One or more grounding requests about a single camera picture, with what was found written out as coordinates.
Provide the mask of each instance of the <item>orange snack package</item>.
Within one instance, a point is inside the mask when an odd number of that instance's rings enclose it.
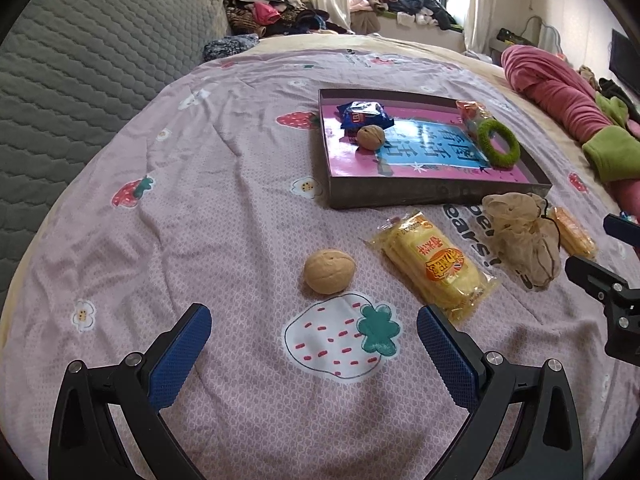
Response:
[[[596,243],[571,213],[564,207],[555,207],[551,211],[551,217],[560,231],[560,243],[569,255],[584,256],[590,260],[596,257]]]

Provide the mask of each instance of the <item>beige sheet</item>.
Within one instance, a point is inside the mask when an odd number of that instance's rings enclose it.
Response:
[[[537,108],[536,105],[516,94],[504,78],[504,72],[500,67],[489,65],[488,63],[471,59],[452,50],[447,50],[437,46],[391,40],[389,38],[376,38],[369,36],[334,36],[329,34],[309,34],[303,36],[267,38],[265,40],[261,40],[260,44],[252,48],[247,53],[239,54],[239,56],[307,49],[331,50],[345,48],[379,52],[380,54],[401,54],[403,56],[423,57],[427,59],[452,62],[478,74],[482,78],[486,79],[486,81],[491,85],[495,86],[505,97],[509,98],[514,104],[529,114],[536,123],[548,133],[553,142],[560,147],[562,152],[578,169],[578,173],[590,191],[594,192],[611,212],[617,213],[620,211],[620,208],[616,205],[612,197],[610,197],[602,185],[596,181],[594,173],[589,167],[589,164],[578,144],[564,132],[561,126],[559,126],[542,110]],[[62,200],[64,200],[64,195],[65,194],[63,193],[60,196],[54,204],[52,211],[54,211]],[[29,248],[16,270],[14,278],[12,279],[6,301],[4,302],[4,310],[0,317],[0,355],[11,327],[11,320],[14,314],[15,305],[17,304],[18,295],[22,288],[22,280],[24,279],[25,271],[29,265],[31,255],[37,246],[38,240],[42,236],[44,229],[47,227],[50,215],[51,212],[47,215],[38,230],[38,233],[31,241]]]

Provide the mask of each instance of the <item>green ring toy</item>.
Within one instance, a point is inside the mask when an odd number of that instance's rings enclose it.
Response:
[[[509,147],[507,153],[501,153],[492,146],[490,132],[497,133],[505,140]],[[495,119],[485,119],[478,126],[478,146],[492,166],[510,170],[520,160],[518,139],[510,129]]]

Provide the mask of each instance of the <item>pink bedsheet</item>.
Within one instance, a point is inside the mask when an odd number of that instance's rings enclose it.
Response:
[[[533,119],[456,65],[382,57],[385,64],[380,54],[304,51],[204,64],[165,88],[82,170],[34,250],[0,360],[2,432],[36,480],[47,476],[66,365],[112,365],[144,351],[193,302],[211,309],[211,337],[162,416],[207,479],[422,480],[447,449],[467,412],[417,336],[420,300],[362,242],[406,208],[327,207],[322,140],[310,120],[320,88],[428,86],[484,102],[553,181],[551,202],[596,238],[598,262],[640,283],[635,255],[604,235],[607,208],[576,185],[576,168]],[[586,479],[595,478],[626,440],[640,384],[640,370],[604,353],[601,304],[563,275],[545,292],[529,290],[495,253],[480,207],[421,209],[500,278],[462,328],[514,363],[562,361]],[[328,299],[303,285],[301,272],[310,253],[332,247],[351,254],[357,271],[350,294]],[[390,358],[361,358],[353,327],[368,305],[388,308],[402,327]],[[338,343],[339,351],[329,348]],[[353,357],[328,361],[315,348]],[[122,414],[115,419],[121,426]],[[130,434],[122,437],[146,475]],[[504,448],[505,435],[498,442]],[[497,446],[479,479],[500,454]]]

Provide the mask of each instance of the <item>white sock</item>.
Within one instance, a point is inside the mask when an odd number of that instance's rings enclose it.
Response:
[[[398,12],[398,24],[410,27],[414,22],[415,16],[407,14],[406,12]]]

